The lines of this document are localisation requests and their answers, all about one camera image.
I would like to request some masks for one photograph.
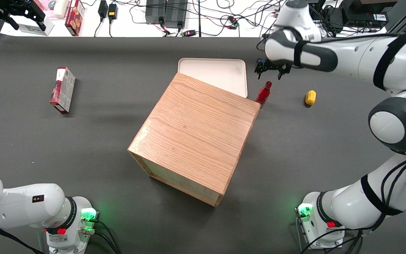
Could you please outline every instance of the wooden crate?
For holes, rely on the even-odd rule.
[[[218,206],[259,103],[177,73],[128,148],[145,172]]]

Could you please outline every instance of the dark gray table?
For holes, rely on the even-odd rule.
[[[388,95],[307,69],[280,82],[275,72],[257,80],[254,63],[264,55],[256,43],[0,35],[1,180],[6,188],[57,183],[67,195],[85,196],[125,254],[298,254],[292,223],[304,195],[349,185],[392,155],[367,125],[370,109]],[[274,82],[218,208],[149,178],[126,151],[178,60],[189,57],[243,59],[252,99]],[[48,103],[58,66],[78,79],[69,115]],[[306,108],[309,90],[318,97]],[[33,228],[10,232],[38,247]],[[31,252],[0,236],[0,253]],[[93,238],[87,253],[109,251]],[[366,237],[361,253],[406,253],[406,211]]]

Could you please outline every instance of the red and white box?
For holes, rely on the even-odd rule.
[[[57,68],[56,86],[51,94],[50,104],[62,114],[70,111],[75,80],[76,78],[67,67]]]
[[[80,0],[71,0],[70,8],[68,9],[65,26],[73,36],[78,36],[82,26],[82,18],[84,17],[84,6]]]

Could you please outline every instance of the yellow sponge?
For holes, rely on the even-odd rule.
[[[313,105],[316,102],[316,91],[309,91],[305,97],[305,103],[309,106]]]

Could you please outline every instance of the red water bottle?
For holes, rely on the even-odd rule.
[[[270,88],[272,87],[272,82],[268,81],[266,82],[266,85],[264,85],[261,90],[259,90],[258,97],[256,98],[255,102],[261,104],[261,108],[264,107],[264,104],[266,104],[266,100],[270,95]]]

